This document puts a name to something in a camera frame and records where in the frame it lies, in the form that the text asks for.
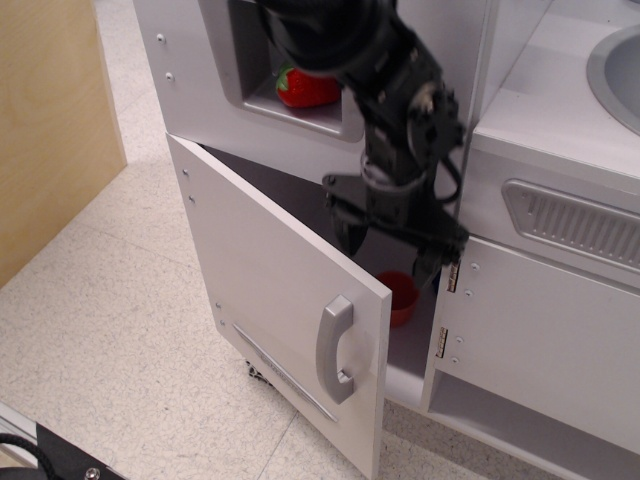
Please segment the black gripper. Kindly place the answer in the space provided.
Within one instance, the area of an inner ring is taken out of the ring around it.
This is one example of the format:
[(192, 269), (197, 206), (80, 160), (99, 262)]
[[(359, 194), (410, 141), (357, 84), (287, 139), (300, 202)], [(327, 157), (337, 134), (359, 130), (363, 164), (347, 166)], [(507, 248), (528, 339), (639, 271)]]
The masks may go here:
[(328, 174), (322, 187), (339, 247), (348, 256), (357, 254), (370, 228), (411, 244), (418, 249), (412, 267), (418, 289), (462, 256), (469, 232), (423, 185), (379, 189), (363, 176)]

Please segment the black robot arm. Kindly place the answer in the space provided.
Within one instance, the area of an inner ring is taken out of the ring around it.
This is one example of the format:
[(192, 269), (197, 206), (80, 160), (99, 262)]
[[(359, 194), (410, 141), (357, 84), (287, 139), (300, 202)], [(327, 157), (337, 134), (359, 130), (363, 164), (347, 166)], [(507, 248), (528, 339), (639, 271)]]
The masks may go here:
[(435, 192), (438, 168), (457, 187), (450, 159), (464, 143), (458, 103), (442, 70), (399, 17), (394, 1), (261, 1), (269, 40), (303, 72), (349, 89), (365, 120), (360, 173), (322, 180), (342, 251), (353, 256), (369, 229), (414, 246), (412, 276), (431, 284), (457, 263), (469, 232)]

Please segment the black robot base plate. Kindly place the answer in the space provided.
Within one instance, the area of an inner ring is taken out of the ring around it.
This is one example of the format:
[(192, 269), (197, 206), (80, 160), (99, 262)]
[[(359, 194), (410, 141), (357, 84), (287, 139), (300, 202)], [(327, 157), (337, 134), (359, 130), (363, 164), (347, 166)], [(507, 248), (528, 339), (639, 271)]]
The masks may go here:
[(36, 424), (38, 447), (62, 479), (123, 480), (114, 469), (91, 456), (48, 428)]

